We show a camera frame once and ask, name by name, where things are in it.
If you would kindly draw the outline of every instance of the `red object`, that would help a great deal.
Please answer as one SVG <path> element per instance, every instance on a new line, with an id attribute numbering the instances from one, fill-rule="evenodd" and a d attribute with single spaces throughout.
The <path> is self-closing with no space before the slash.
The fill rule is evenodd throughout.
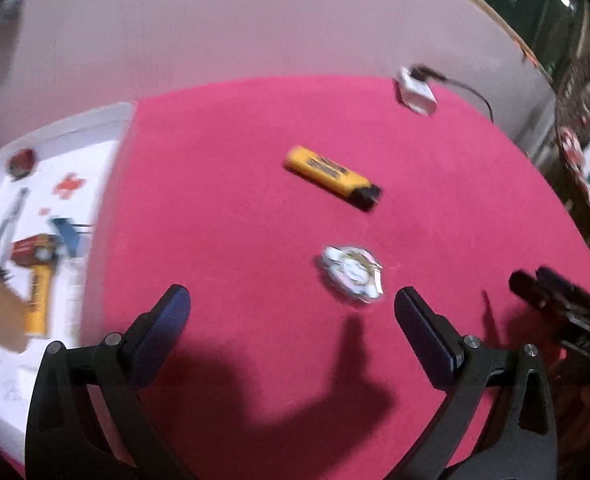
<path id="1" fill-rule="evenodd" d="M 102 202 L 85 301 L 106 305 L 105 331 L 123 331 L 171 283 L 190 290 L 187 328 L 142 400 L 200 478 L 383 478 L 444 396 L 395 322 L 402 286 L 461 334 L 555 358 L 508 279 L 547 265 L 590 292 L 590 251 L 498 127 L 433 90 L 430 118 L 378 78 L 253 80 L 140 102 Z M 377 182 L 377 208 L 286 171 L 299 144 Z M 313 263 L 327 245 L 374 254 L 384 297 L 354 308 L 329 292 Z"/>
<path id="2" fill-rule="evenodd" d="M 57 248 L 57 237 L 38 234 L 12 244 L 11 260 L 20 267 L 48 263 Z"/>
<path id="3" fill-rule="evenodd" d="M 57 195 L 62 200 L 70 200 L 73 193 L 82 187 L 86 179 L 77 178 L 76 173 L 67 173 L 66 176 L 61 180 L 55 189 L 53 189 L 53 195 Z"/>
<path id="4" fill-rule="evenodd" d="M 36 163 L 37 155 L 35 154 L 35 150 L 27 148 L 19 150 L 9 158 L 6 169 L 8 173 L 15 177 L 15 180 L 19 180 L 28 176 Z"/>

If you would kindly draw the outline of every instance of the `white tray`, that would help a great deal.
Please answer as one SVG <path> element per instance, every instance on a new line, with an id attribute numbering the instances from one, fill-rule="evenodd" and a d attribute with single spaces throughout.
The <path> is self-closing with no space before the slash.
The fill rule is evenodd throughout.
<path id="1" fill-rule="evenodd" d="M 131 103 L 96 108 L 83 114 L 44 126 L 0 149 L 0 224 L 22 187 L 30 193 L 16 222 L 12 240 L 2 237 L 0 254 L 8 252 L 8 242 L 39 233 L 53 233 L 50 217 L 72 218 L 77 224 L 94 224 L 110 175 L 115 155 L 135 111 Z M 6 173 L 6 160 L 22 148 L 33 148 L 38 164 L 30 176 L 14 182 Z M 69 200 L 54 194 L 54 188 L 67 173 L 85 179 Z M 50 211 L 44 214 L 42 208 Z M 30 296 L 30 270 L 6 263 L 11 278 L 8 284 L 22 298 Z M 30 396 L 46 345 L 57 339 L 68 348 L 79 341 L 78 328 L 94 326 L 89 334 L 95 344 L 102 336 L 101 305 L 88 306 L 81 312 L 86 256 L 57 265 L 48 307 L 48 338 L 32 338 L 21 353 L 0 346 L 0 448 L 19 462 L 24 462 L 24 437 Z"/>

